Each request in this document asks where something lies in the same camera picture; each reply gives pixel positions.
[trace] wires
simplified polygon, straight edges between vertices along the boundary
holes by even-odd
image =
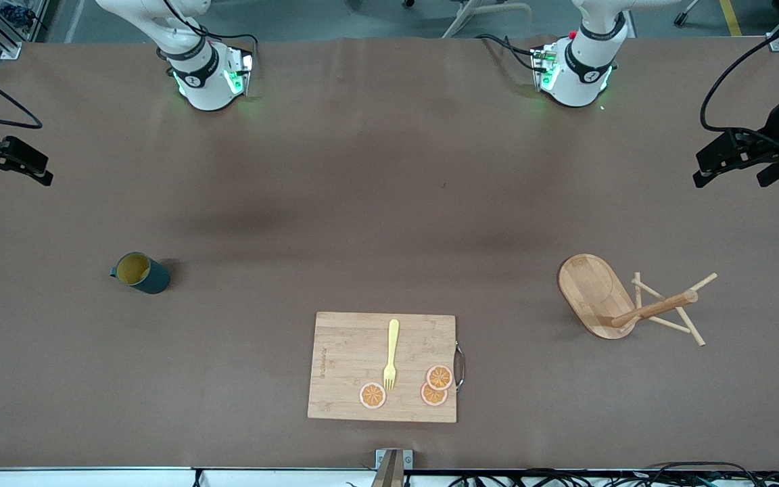
[[[16,101],[16,99],[11,98],[11,96],[8,95],[8,93],[3,92],[2,89],[0,89],[0,95],[4,96],[4,99],[6,99],[7,101],[12,102],[15,107],[22,110],[22,113],[27,114],[28,117],[30,117],[30,119],[34,121],[34,124],[28,124],[24,122],[16,122],[12,120],[0,119],[0,124],[8,124],[8,126],[19,126],[22,127],[23,129],[40,129],[43,126],[43,124],[41,124],[41,121],[38,120],[38,117],[34,116],[32,112],[28,111],[28,109],[25,108],[19,101]]]
[[[204,477],[204,469],[194,469],[194,484],[191,487],[200,487],[200,480]]]
[[[219,41],[222,39],[238,39],[241,37],[249,37],[251,38],[251,40],[254,41],[254,49],[257,50],[257,37],[254,37],[251,34],[236,34],[236,36],[222,36],[221,34],[213,34],[212,32],[208,31],[207,28],[205,28],[200,24],[198,24],[197,27],[195,27],[189,24],[188,22],[186,22],[185,19],[182,17],[182,15],[179,13],[179,11],[173,8],[173,4],[170,3],[170,0],[164,0],[164,5],[167,5],[167,9],[170,10],[170,13],[172,13],[173,16],[175,16],[175,18],[179,20],[179,22],[185,24],[188,28],[191,29],[192,32],[194,32],[200,37],[210,37],[212,39],[216,39]]]
[[[519,64],[525,66],[528,69],[531,69],[531,71],[536,71],[538,73],[546,72],[544,68],[534,67],[531,64],[528,64],[528,62],[525,62],[524,59],[519,57],[520,53],[523,53],[524,55],[531,55],[532,49],[541,49],[543,46],[535,46],[535,47],[531,47],[531,49],[522,49],[522,47],[516,47],[513,44],[510,44],[509,37],[504,36],[504,38],[501,39],[500,37],[492,36],[492,34],[480,34],[479,36],[476,36],[476,39],[488,39],[489,41],[493,41],[494,43],[497,43],[501,47],[504,47],[504,49],[508,49],[511,53],[513,53],[513,57],[516,58],[516,61],[518,61]]]
[[[491,480],[492,482],[494,482],[495,485],[500,485],[500,487],[507,487],[507,484],[504,484],[503,482],[501,482],[495,477],[492,477],[491,475],[473,475],[472,473],[463,474],[461,477],[450,482],[449,485],[446,485],[446,487],[455,487],[456,485],[463,485],[463,487],[467,487],[468,480],[473,480],[473,484],[475,485],[475,487],[486,487],[486,483],[483,482],[484,478]]]
[[[673,463],[667,463],[667,465],[663,465],[654,475],[652,475],[650,478],[647,478],[646,480],[643,480],[639,484],[637,484],[635,487],[651,487],[652,484],[657,482],[659,478],[663,475],[663,472],[667,471],[668,469],[673,469],[674,467],[684,467],[684,466],[710,466],[710,465],[726,465],[730,466],[734,469],[737,469],[739,472],[745,475],[745,477],[751,481],[754,484],[754,487],[765,487],[764,483],[761,483],[759,478],[751,472],[747,471],[744,467],[741,465],[738,465],[738,463],[730,463],[730,462],[673,462]]]
[[[738,127],[738,126],[711,126],[711,124],[709,124],[708,120],[706,119],[708,103],[711,102],[711,98],[714,96],[714,93],[717,92],[718,87],[720,87],[723,81],[726,80],[726,77],[730,73],[732,73],[732,71],[734,71],[735,68],[738,67],[738,65],[742,64],[742,62],[747,60],[747,58],[754,55],[755,52],[757,52],[760,49],[763,49],[763,47],[769,45],[770,43],[773,43],[773,41],[777,39],[779,39],[779,31],[774,32],[773,34],[771,34],[771,37],[767,38],[766,40],[763,40],[761,43],[758,43],[756,46],[752,47],[748,52],[743,53],[738,59],[735,60],[735,62],[732,62],[732,64],[729,65],[729,68],[726,68],[726,71],[723,71],[723,74],[721,74],[716,81],[714,81],[714,84],[711,86],[711,89],[708,91],[708,94],[702,100],[701,109],[699,109],[699,123],[702,124],[703,129],[708,130],[710,132],[744,133],[744,135],[755,137],[760,141],[768,142],[774,147],[779,148],[778,141],[775,141],[775,139],[771,139],[770,137],[763,135],[763,133],[757,132],[756,130],[744,129],[744,127]]]
[[[45,30],[47,32],[50,31],[50,29],[47,28],[47,25],[44,24],[44,22],[42,22],[40,18],[38,18],[37,14],[34,12],[34,10],[30,10],[30,9],[26,10],[26,18],[28,18],[29,20],[34,20],[35,22],[38,22],[38,25],[40,25],[41,28],[43,28],[43,30]]]

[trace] yellow fork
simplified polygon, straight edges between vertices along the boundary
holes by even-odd
[[[398,320],[389,320],[389,355],[387,367],[383,370],[383,388],[392,391],[396,385],[396,342],[398,342]]]

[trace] wooden dowel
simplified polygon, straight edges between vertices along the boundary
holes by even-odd
[[[670,327],[670,329],[678,330],[678,331],[684,332],[684,333],[690,333],[690,329],[686,329],[685,327],[683,327],[681,325],[672,323],[671,321],[664,320],[663,318],[650,317],[648,319],[653,321],[654,323],[659,323],[659,324],[662,324],[664,326]]]
[[[624,324],[625,327],[633,326],[637,323],[637,321],[641,320],[642,317],[640,315],[636,315],[635,317],[630,317],[630,320],[627,321],[627,323]]]
[[[661,302],[649,304],[639,309],[625,312],[625,314],[621,315],[620,317],[612,318],[612,326],[616,327],[616,329],[619,329],[620,327],[625,326],[625,324],[627,324],[628,321],[632,320],[634,317],[640,317],[641,319],[655,317],[655,315],[659,315],[662,312],[671,311],[672,309],[679,306],[689,305],[692,302],[698,301],[698,299],[699,295],[696,294],[696,291],[688,289],[680,295],[667,297]]]
[[[711,277],[709,275],[708,277],[705,278],[705,280],[708,280],[708,283],[711,283],[711,281],[714,280],[714,277]],[[650,293],[652,296],[656,297],[657,299],[663,299],[663,296],[660,293],[651,289],[651,287],[647,286],[645,283],[641,283],[637,279],[634,279],[633,284],[636,284],[637,286],[641,287],[641,289],[645,289],[646,292]],[[696,329],[696,326],[694,326],[693,322],[690,321],[690,317],[687,317],[687,312],[684,311],[684,308],[677,307],[675,308],[675,310],[678,312],[679,316],[681,317],[681,321],[683,321],[684,324],[687,326],[687,329],[690,330],[690,335],[692,335],[693,339],[696,340],[696,345],[705,346],[705,340],[702,340],[702,335],[699,335],[699,330]]]
[[[636,274],[633,274],[633,280],[637,283],[638,281],[641,281],[642,275],[639,272],[636,272]],[[642,289],[639,286],[636,286],[636,308],[642,307]]]
[[[683,308],[677,308],[678,314],[681,316],[681,321],[687,325],[687,329],[690,330],[690,335],[693,335],[693,339],[696,340],[696,345],[705,346],[705,340],[702,340],[702,335],[699,335],[699,331],[690,321],[690,317],[687,317],[687,312]]]
[[[651,289],[651,287],[649,287],[647,284],[643,283],[639,279],[634,279],[633,281],[631,281],[631,283],[636,284],[636,286],[641,287],[641,289],[645,289],[646,293],[649,293],[649,295],[652,295],[652,296],[654,296],[657,299],[665,299],[665,297],[663,297],[663,295],[661,295],[657,291]]]
[[[709,275],[705,279],[699,281],[698,283],[695,283],[692,286],[690,286],[690,290],[698,291],[698,290],[702,289],[702,286],[705,286],[705,284],[711,283],[711,281],[713,281],[714,279],[717,279],[717,273],[716,272],[711,272],[711,275]]]

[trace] dark green mug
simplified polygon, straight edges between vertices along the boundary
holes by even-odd
[[[170,284],[170,272],[142,252],[132,252],[121,258],[110,269],[110,275],[126,286],[151,295],[157,295]]]

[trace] floor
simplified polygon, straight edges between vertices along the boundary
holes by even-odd
[[[496,14],[474,18],[458,37],[480,33],[511,38],[565,34],[578,28],[580,14],[570,0],[525,0],[533,22]],[[683,28],[673,19],[686,0],[663,9],[634,11],[638,37],[730,36],[763,34],[779,22],[770,0],[701,0]],[[262,41],[320,41],[337,37],[440,37],[455,16],[451,0],[215,0],[201,24],[218,34],[248,32]],[[732,27],[724,12],[735,12]],[[52,43],[146,43],[128,22],[102,10],[94,0],[61,0],[47,23]]]

